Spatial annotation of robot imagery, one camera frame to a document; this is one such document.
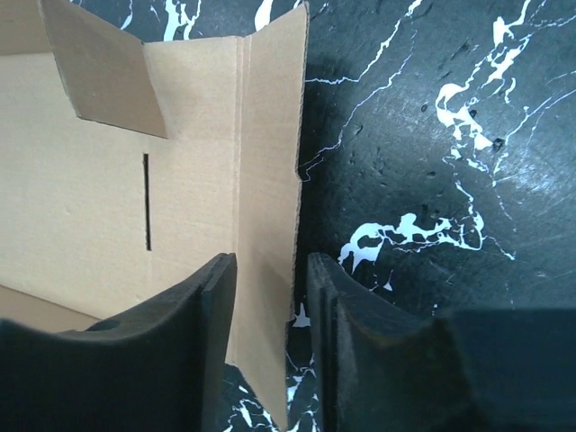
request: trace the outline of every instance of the cardboard flap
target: cardboard flap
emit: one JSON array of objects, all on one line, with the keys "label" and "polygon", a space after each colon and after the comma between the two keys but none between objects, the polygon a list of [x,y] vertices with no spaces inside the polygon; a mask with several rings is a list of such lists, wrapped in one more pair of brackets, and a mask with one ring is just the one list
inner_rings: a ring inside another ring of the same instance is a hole
[{"label": "cardboard flap", "polygon": [[38,0],[0,0],[0,56],[50,52]]},{"label": "cardboard flap", "polygon": [[[39,2],[58,72],[76,115],[167,138],[142,42],[68,0]],[[27,15],[35,17],[32,12]]]},{"label": "cardboard flap", "polygon": [[296,172],[308,6],[245,40],[234,361],[285,430],[285,331],[291,318],[301,182]]}]

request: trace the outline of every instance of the table surface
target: table surface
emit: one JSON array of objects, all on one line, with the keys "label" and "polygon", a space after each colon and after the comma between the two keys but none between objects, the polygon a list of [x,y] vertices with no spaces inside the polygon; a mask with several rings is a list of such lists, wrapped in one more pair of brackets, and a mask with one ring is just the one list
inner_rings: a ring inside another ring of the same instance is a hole
[{"label": "table surface", "polygon": [[[143,41],[247,35],[295,0],[74,0]],[[419,316],[572,305],[576,1],[310,0],[287,378],[316,430],[310,252]],[[221,430],[273,430],[239,372]]]}]

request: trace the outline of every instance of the cardboard box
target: cardboard box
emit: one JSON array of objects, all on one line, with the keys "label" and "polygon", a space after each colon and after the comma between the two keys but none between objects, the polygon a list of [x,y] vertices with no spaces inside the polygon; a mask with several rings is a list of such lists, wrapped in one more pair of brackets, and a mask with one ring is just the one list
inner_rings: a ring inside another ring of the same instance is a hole
[{"label": "cardboard box", "polygon": [[227,362],[284,429],[307,6],[147,44],[68,0],[0,16],[0,315],[82,328],[236,252]]}]

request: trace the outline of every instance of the cardboard panel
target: cardboard panel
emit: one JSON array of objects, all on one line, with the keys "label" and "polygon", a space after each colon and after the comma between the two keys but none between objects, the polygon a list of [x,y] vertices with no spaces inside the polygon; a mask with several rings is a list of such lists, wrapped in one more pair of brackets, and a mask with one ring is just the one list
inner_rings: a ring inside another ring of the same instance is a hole
[{"label": "cardboard panel", "polygon": [[44,331],[85,330],[96,318],[0,286],[0,317]]},{"label": "cardboard panel", "polygon": [[284,429],[307,6],[142,46],[40,3],[54,53],[0,56],[0,284],[107,318],[237,252],[227,359]]},{"label": "cardboard panel", "polygon": [[50,54],[0,57],[1,285],[106,318],[233,249],[237,46],[148,47],[170,140],[78,119]]},{"label": "cardboard panel", "polygon": [[291,317],[300,179],[307,5],[246,40],[238,227],[238,291],[230,353],[286,428],[285,328]]},{"label": "cardboard panel", "polygon": [[50,52],[38,0],[0,0],[0,56]]},{"label": "cardboard panel", "polygon": [[142,42],[68,0],[40,0],[40,5],[76,115],[165,138]]}]

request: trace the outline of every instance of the white marble veining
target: white marble veining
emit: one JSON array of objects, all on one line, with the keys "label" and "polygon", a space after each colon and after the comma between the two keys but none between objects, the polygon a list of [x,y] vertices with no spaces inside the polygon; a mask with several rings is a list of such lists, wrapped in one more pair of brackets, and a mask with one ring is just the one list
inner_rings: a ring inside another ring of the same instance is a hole
[{"label": "white marble veining", "polygon": [[262,0],[254,16],[254,26],[256,31],[264,29],[270,23],[270,13],[272,12],[272,3],[274,0]]},{"label": "white marble veining", "polygon": [[124,23],[121,25],[121,29],[122,30],[126,30],[126,27],[128,27],[131,22],[132,22],[132,18],[134,18],[134,4],[133,4],[133,0],[130,0],[130,2],[128,3],[128,7],[130,9],[130,13],[128,14],[128,16],[126,17],[126,19],[124,20]]},{"label": "white marble veining", "polygon": [[[295,385],[288,387],[288,409],[290,409],[290,407],[292,406],[292,402],[294,400],[294,397],[296,396],[296,392],[298,391],[298,388],[300,387],[302,380],[304,379],[304,377],[307,374],[311,374],[314,377],[316,377],[316,373],[314,372],[314,355],[310,358],[310,363],[307,366],[304,367],[297,367],[294,362],[292,361],[292,359],[290,358],[290,355],[286,355],[288,361],[292,364],[292,367],[295,369],[296,373],[294,373],[291,376],[291,379],[294,380]],[[320,426],[318,425],[317,421],[316,421],[316,410],[312,408],[312,403],[317,402],[318,401],[318,396],[316,394],[314,394],[314,396],[312,397],[312,400],[310,400],[310,403],[308,404],[308,407],[306,407],[304,409],[304,411],[302,412],[300,418],[298,419],[298,421],[296,422],[296,424],[288,430],[288,432],[298,432],[301,430],[301,424],[302,421],[306,418],[310,419],[310,429],[306,429],[307,432],[308,430],[310,432],[320,432]]]},{"label": "white marble veining", "polygon": [[149,10],[156,16],[156,19],[160,23],[160,16],[158,15],[158,11],[156,10],[156,7],[154,7],[154,5],[151,4]]},{"label": "white marble veining", "polygon": [[322,83],[322,84],[329,84],[331,86],[337,86],[339,84],[348,82],[348,83],[359,83],[360,80],[364,77],[364,75],[366,75],[370,69],[372,68],[372,66],[374,66],[374,64],[376,62],[378,62],[378,60],[380,60],[380,58],[382,57],[384,50],[388,49],[390,47],[390,44],[392,43],[392,41],[394,40],[394,37],[396,36],[396,34],[398,33],[398,29],[400,28],[400,24],[406,19],[406,18],[410,18],[413,14],[414,11],[416,10],[417,7],[419,7],[422,4],[422,0],[415,0],[408,8],[408,11],[401,17],[398,19],[398,21],[394,24],[394,28],[391,32],[391,35],[388,37],[388,39],[386,39],[383,42],[380,42],[380,48],[378,49],[378,51],[376,52],[376,56],[372,59],[372,61],[370,61],[370,63],[368,63],[366,65],[366,67],[364,68],[364,70],[362,71],[362,73],[357,77],[357,78],[351,78],[349,76],[342,76],[341,78],[338,79],[334,79],[334,80],[330,80],[330,79],[322,79],[322,78],[312,78],[312,79],[307,79],[306,82],[307,83]]},{"label": "white marble veining", "polygon": [[[412,35],[412,39],[416,36],[416,32],[414,32],[414,34]],[[302,164],[302,167],[305,167],[305,177],[302,179],[303,182],[309,182],[311,180],[310,177],[310,171],[316,167],[318,164],[320,164],[321,162],[323,162],[324,160],[324,153],[326,153],[327,151],[330,150],[335,150],[337,148],[339,148],[342,145],[342,139],[344,138],[344,133],[346,132],[348,126],[350,125],[350,123],[352,122],[352,120],[354,119],[354,116],[356,115],[356,111],[358,111],[358,109],[366,104],[368,101],[370,101],[373,97],[375,97],[376,95],[378,95],[380,92],[386,90],[387,88],[390,88],[394,82],[394,78],[396,78],[397,76],[401,75],[402,71],[404,70],[404,68],[406,67],[406,64],[408,63],[408,61],[410,60],[410,58],[412,57],[412,52],[410,51],[410,54],[404,59],[404,61],[402,61],[402,64],[400,65],[400,67],[398,68],[398,70],[396,72],[394,72],[389,78],[388,78],[388,82],[385,85],[381,85],[380,87],[375,88],[365,99],[363,99],[362,101],[360,101],[359,103],[357,103],[355,105],[355,107],[352,109],[352,112],[350,113],[350,115],[348,116],[347,120],[344,122],[344,126],[342,126],[342,128],[340,129],[340,133],[338,134],[338,138],[337,141],[331,145],[331,146],[327,146],[325,148],[323,148],[322,150],[320,150],[316,156],[314,156],[311,160],[309,160],[308,162],[306,162],[305,164]]]},{"label": "white marble veining", "polygon": [[[484,134],[484,128],[471,115],[472,107],[480,101],[480,98],[477,95],[478,90],[482,90],[485,87],[498,83],[496,89],[491,93],[491,95],[495,95],[503,90],[504,104],[512,104],[513,92],[518,88],[518,80],[514,76],[507,76],[507,74],[515,62],[518,62],[520,54],[522,54],[522,52],[527,48],[534,34],[543,28],[561,28],[576,20],[575,13],[573,16],[568,18],[543,21],[535,24],[527,23],[527,11],[531,2],[532,0],[525,0],[517,19],[510,23],[506,23],[506,21],[500,16],[497,17],[492,25],[493,48],[486,56],[484,56],[484,58],[476,62],[472,69],[472,73],[467,79],[465,79],[462,85],[457,83],[448,83],[443,85],[440,88],[435,101],[437,119],[444,124],[445,127],[453,130],[453,137],[456,141],[456,143],[449,149],[449,154],[445,155],[442,160],[448,165],[455,167],[453,161],[464,158],[463,151],[468,149],[468,142],[470,142],[472,145],[472,154],[465,158],[467,166],[489,176],[492,180],[491,184],[494,187],[499,183],[512,178],[519,182],[526,182],[526,179],[522,179],[522,173],[524,172],[526,173],[525,176],[528,176],[532,170],[530,167],[526,167],[525,169],[518,170],[514,175],[497,178],[495,175],[502,169],[504,159],[509,156],[509,152],[504,150],[501,153],[492,172],[489,166],[478,158],[477,152],[482,152],[483,150],[491,149],[493,147],[492,141]],[[531,15],[530,20],[534,20],[538,16],[538,14],[544,9],[545,4],[545,0],[540,3]],[[532,25],[535,30],[521,38],[517,38],[514,29],[526,25]],[[471,89],[473,81],[484,69],[491,69],[488,77],[479,87]],[[548,84],[572,76],[575,73],[576,71],[569,71],[560,74],[559,76],[552,78]],[[469,90],[473,96],[471,96],[468,101],[456,106],[455,108],[450,106],[450,102],[456,95],[465,94]],[[536,108],[530,109],[526,106],[523,107],[525,113],[524,118],[519,122],[516,128],[505,135],[503,138],[503,147],[507,147],[510,144],[510,138],[518,131],[522,130],[522,128],[524,128],[526,124],[535,117],[531,129],[530,141],[534,131],[538,127],[538,123],[545,113],[556,104],[572,96],[574,93],[576,93],[576,88],[568,92],[553,94],[542,101],[542,103]],[[535,181],[531,191],[545,190],[548,185],[546,178],[540,176],[540,178]],[[474,251],[482,249],[484,240],[486,239],[493,240],[493,244],[502,255],[514,260],[514,252],[505,251],[495,238],[488,237],[482,233],[484,228],[484,219],[474,208],[474,198],[470,193],[466,192],[462,182],[458,180],[457,173],[454,173],[454,186],[467,197],[469,203],[468,215],[462,220],[440,218],[436,226],[430,230],[420,229],[416,225],[416,216],[413,213],[407,213],[402,216],[400,219],[400,225],[397,227],[374,222],[365,223],[358,227],[350,241],[342,247],[339,262],[343,264],[349,256],[352,256],[352,271],[354,272],[358,264],[362,261],[366,260],[374,263],[385,244],[389,244],[392,248],[403,250],[405,252],[419,252],[423,248],[429,248],[441,244],[449,244],[457,248]],[[499,206],[503,214],[512,220],[500,194],[497,191],[495,191],[495,194],[499,199]],[[472,231],[465,228],[465,226],[470,222],[472,223]],[[413,241],[413,237],[411,237],[410,234],[415,232],[419,233],[424,241]],[[465,237],[464,233],[466,232],[473,232],[476,234],[476,240],[474,243],[471,243],[471,241]],[[389,233],[400,234],[403,236],[403,240],[393,240],[389,236]],[[364,237],[368,237],[369,239],[379,239],[380,241],[376,246],[360,247],[358,242]]]},{"label": "white marble veining", "polygon": [[304,309],[304,303],[300,303],[300,310],[298,313],[294,314],[296,321],[292,324],[292,327],[303,328],[310,326],[310,318],[306,315],[306,310]]},{"label": "white marble veining", "polygon": [[[238,388],[244,392],[248,391],[241,385]],[[248,407],[251,407],[256,413],[251,413]],[[249,430],[257,428],[265,428],[270,432],[280,432],[280,429],[275,427],[274,422],[270,413],[264,409],[264,407],[256,399],[241,399],[238,401],[237,405],[232,406],[232,415],[228,418],[228,427],[226,427],[222,432],[232,432],[234,431],[234,425],[232,425],[232,420],[240,416],[245,424],[240,430],[244,431],[246,428]]]},{"label": "white marble veining", "polygon": [[380,283],[378,283],[378,277],[376,277],[376,282],[374,284],[374,286],[372,288],[370,288],[370,291],[374,291],[376,288],[383,288],[386,291],[394,291],[394,289],[392,288],[392,275],[394,274],[394,270],[390,271],[390,275],[388,276],[388,281],[382,285]]},{"label": "white marble veining", "polygon": [[202,0],[196,0],[196,10],[192,16],[188,15],[186,9],[191,2],[181,2],[180,0],[166,0],[164,9],[168,14],[168,22],[164,29],[164,41],[172,41],[176,36],[176,30],[184,26],[185,40],[190,39],[190,32],[200,17]]}]

